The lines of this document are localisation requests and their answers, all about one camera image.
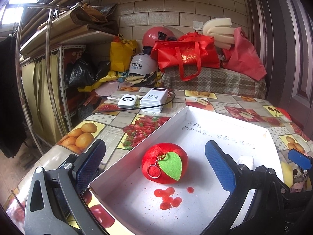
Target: white helmet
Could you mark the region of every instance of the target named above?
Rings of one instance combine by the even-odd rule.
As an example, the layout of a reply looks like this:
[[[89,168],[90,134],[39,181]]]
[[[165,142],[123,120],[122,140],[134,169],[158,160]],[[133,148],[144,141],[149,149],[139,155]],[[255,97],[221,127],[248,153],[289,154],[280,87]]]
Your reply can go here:
[[[130,62],[129,73],[136,73],[145,76],[146,74],[158,71],[158,64],[148,54],[135,55]]]

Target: black cable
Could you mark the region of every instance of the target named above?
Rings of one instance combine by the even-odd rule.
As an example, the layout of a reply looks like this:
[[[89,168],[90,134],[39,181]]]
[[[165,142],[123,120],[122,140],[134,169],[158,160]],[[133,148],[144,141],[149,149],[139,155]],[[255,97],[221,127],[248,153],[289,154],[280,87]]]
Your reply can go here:
[[[164,106],[166,104],[169,104],[170,102],[172,102],[175,97],[176,97],[176,94],[174,93],[174,91],[168,91],[169,93],[172,93],[173,94],[173,97],[171,100],[169,100],[168,102],[164,103],[164,104],[160,104],[160,105],[156,105],[156,106],[151,106],[151,107],[142,107],[142,108],[132,108],[132,109],[119,109],[119,110],[106,110],[106,111],[100,111],[100,112],[95,112],[95,113],[101,113],[101,112],[105,112],[105,113],[108,113],[108,112],[116,112],[116,111],[128,111],[128,110],[143,110],[143,109],[152,109],[152,108],[157,108],[157,107],[161,107],[161,106]]]

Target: key ring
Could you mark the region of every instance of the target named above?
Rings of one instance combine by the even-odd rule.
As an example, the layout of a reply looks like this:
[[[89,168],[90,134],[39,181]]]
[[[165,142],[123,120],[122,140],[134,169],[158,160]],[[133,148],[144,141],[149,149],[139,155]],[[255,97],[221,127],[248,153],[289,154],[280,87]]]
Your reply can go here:
[[[166,157],[166,154],[161,155],[161,156],[157,155],[155,163],[149,165],[149,167],[148,167],[148,169],[147,169],[147,173],[148,173],[149,177],[151,177],[151,178],[153,178],[153,179],[157,179],[157,178],[159,178],[159,177],[161,176],[161,169],[160,169],[160,167],[158,166],[158,163],[159,163],[159,161],[163,160],[165,157]],[[157,177],[153,177],[153,176],[151,176],[151,175],[149,174],[149,170],[150,170],[150,168],[151,168],[152,166],[157,167],[157,168],[159,169],[159,171],[160,171],[160,174],[159,174]]]

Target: plaid cloth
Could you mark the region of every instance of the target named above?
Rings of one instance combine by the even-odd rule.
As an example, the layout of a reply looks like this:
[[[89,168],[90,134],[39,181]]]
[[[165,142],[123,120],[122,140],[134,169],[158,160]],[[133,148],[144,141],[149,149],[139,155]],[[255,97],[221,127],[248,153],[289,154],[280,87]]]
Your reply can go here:
[[[186,66],[185,75],[195,74],[197,67]],[[169,89],[183,89],[228,95],[248,96],[264,99],[266,94],[265,80],[255,81],[252,78],[231,70],[212,69],[202,67],[198,77],[182,81],[178,67],[165,69],[162,77],[162,87]]]

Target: wall switch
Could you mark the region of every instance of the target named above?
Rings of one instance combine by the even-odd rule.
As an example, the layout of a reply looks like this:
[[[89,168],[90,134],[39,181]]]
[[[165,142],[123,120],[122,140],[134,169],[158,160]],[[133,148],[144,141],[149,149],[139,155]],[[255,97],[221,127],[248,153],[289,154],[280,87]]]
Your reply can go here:
[[[201,30],[202,31],[203,22],[194,21],[193,22],[193,29],[194,30]]]

